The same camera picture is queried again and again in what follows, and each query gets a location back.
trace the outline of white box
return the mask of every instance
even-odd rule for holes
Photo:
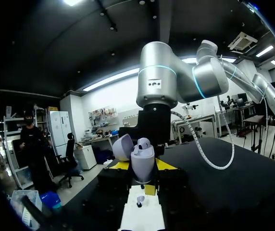
[[[81,164],[82,169],[88,170],[97,164],[91,145],[76,149],[74,154],[77,161]]]

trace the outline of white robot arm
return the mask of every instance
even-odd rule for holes
[[[162,103],[174,108],[178,102],[218,96],[228,91],[229,78],[255,103],[266,98],[275,114],[275,88],[259,73],[250,81],[216,52],[217,45],[204,40],[197,50],[197,66],[191,66],[175,56],[167,44],[148,43],[141,53],[137,104]]]

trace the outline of air conditioner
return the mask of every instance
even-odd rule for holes
[[[257,39],[247,35],[246,33],[240,32],[239,35],[228,45],[230,50],[240,50],[243,51],[252,42],[258,42]]]

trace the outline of black office chair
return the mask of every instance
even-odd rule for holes
[[[79,175],[78,171],[75,169],[77,166],[77,162],[74,158],[74,146],[75,146],[75,137],[72,133],[68,133],[67,135],[69,141],[67,142],[66,149],[66,157],[60,158],[60,168],[62,172],[65,172],[65,176],[59,181],[59,185],[61,182],[68,178],[69,188],[72,188],[70,183],[71,177],[81,177],[81,180],[84,180],[84,177]]]

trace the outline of black ceiling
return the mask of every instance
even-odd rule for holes
[[[106,16],[100,16],[97,0],[83,0],[73,7],[62,0],[14,5],[18,9],[3,15],[10,27],[0,37],[0,89],[62,96],[137,65],[141,48],[150,41],[168,42],[181,56],[194,55],[200,42],[209,39],[218,44],[218,54],[238,57],[227,46],[239,32],[260,39],[268,31],[237,0],[101,3],[117,32],[110,30]]]

